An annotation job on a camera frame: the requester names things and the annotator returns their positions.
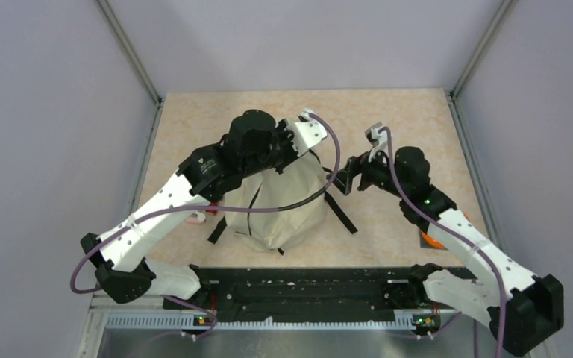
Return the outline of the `cream canvas backpack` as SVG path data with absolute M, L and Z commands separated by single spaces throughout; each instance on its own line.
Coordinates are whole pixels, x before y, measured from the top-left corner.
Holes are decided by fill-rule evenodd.
M 312 197 L 327 183 L 331 170 L 321 164 L 310 150 L 279 174 L 270 169 L 243 180 L 241 187 L 228 192 L 220 201 L 225 207 L 246 208 L 245 212 L 227 211 L 207 241 L 215 244 L 229 230 L 254 251 L 277 251 L 298 245 L 319 226 L 330 210 L 345 227 L 355 234 L 357 227 L 334 198 L 323 192 L 311 202 L 291 210 L 272 213 L 249 212 L 250 209 L 285 207 Z

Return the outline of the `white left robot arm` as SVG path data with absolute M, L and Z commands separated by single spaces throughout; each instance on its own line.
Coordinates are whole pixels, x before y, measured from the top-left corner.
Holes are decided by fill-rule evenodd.
M 194 269 L 149 260 L 147 254 L 191 214 L 240 188 L 245 178 L 267 169 L 282 172 L 323 139 L 316 129 L 310 122 L 276 122 L 262 110 L 234 118 L 218 142 L 192 151 L 123 223 L 81 240 L 101 290 L 118 304 L 171 295 L 192 308 L 203 307 L 210 290 Z

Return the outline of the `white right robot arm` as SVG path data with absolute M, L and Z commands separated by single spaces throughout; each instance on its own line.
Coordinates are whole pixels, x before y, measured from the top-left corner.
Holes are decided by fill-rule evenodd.
M 417 307 L 432 302 L 450 306 L 487 327 L 499 349 L 523 357 L 564 326 L 564 288 L 555 276 L 544 277 L 519 265 L 468 220 L 443 191 L 432 184 L 431 165 L 414 146 L 393 158 L 383 150 L 349 157 L 334 178 L 348 195 L 375 186 L 399 197 L 399 207 L 421 234 L 454 254 L 473 275 L 462 279 L 433 263 L 415 265 L 407 296 Z

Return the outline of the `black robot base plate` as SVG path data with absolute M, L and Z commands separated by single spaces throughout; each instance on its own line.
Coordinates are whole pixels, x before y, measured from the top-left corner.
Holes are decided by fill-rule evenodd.
M 420 302 L 410 268 L 200 268 L 201 288 L 189 303 L 220 323 L 391 322 L 403 310 L 427 314 L 440 304 Z

